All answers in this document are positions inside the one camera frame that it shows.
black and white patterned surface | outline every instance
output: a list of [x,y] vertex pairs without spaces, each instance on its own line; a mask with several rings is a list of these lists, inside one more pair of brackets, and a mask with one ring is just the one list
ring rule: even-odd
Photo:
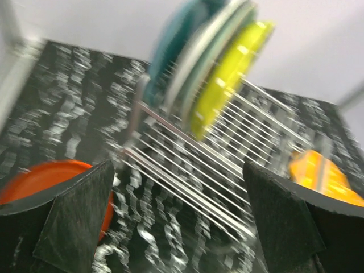
[[[48,160],[118,161],[134,87],[146,66],[49,42],[0,136],[0,188],[18,172]],[[333,161],[363,195],[364,161],[335,106],[271,93],[297,110],[302,126],[334,139]],[[115,176],[114,197],[115,217],[96,251],[93,272],[250,271],[252,250],[236,256],[237,247],[223,233],[164,196],[140,171],[124,169]],[[240,270],[229,270],[236,263]]]

orange object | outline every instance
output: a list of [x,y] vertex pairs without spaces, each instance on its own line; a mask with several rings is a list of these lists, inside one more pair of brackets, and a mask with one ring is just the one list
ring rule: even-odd
[[[30,172],[21,173],[12,179],[0,193],[0,205],[16,201],[43,191],[68,179],[71,179],[88,169],[90,164],[76,161],[65,160],[58,162],[45,162],[30,169]],[[107,204],[104,222],[99,236],[99,241],[104,237],[105,232],[111,224],[113,218],[113,195],[110,195]]]
[[364,200],[350,188],[346,176],[332,161],[316,151],[293,154],[289,171],[291,177],[306,188],[352,205],[364,206]]

white wall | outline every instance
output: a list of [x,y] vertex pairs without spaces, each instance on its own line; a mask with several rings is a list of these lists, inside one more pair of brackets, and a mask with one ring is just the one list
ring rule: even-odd
[[[23,32],[149,60],[186,0],[13,0]],[[337,101],[364,78],[363,0],[256,0],[278,26],[250,80]]]
[[0,67],[2,65],[2,62],[3,62],[3,58],[5,56],[5,42],[4,42],[4,39],[1,35],[1,32],[0,32]]

metal dish rack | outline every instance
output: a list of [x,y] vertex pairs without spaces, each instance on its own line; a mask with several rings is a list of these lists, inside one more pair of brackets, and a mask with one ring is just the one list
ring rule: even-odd
[[247,267],[254,259],[256,231],[243,164],[252,160],[286,176],[291,154],[310,149],[314,132],[305,131],[309,137],[302,137],[306,129],[300,128],[294,111],[245,81],[205,140],[196,142],[182,131],[176,116],[142,101],[148,81],[143,75],[136,89],[122,164],[136,168],[223,230],[237,253],[249,260],[241,263]]

yellow plate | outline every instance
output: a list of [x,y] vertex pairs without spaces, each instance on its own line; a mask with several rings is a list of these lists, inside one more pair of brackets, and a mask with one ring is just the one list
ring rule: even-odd
[[191,132],[202,140],[222,108],[235,93],[274,29],[272,22],[254,22],[244,28],[214,68],[191,112]]

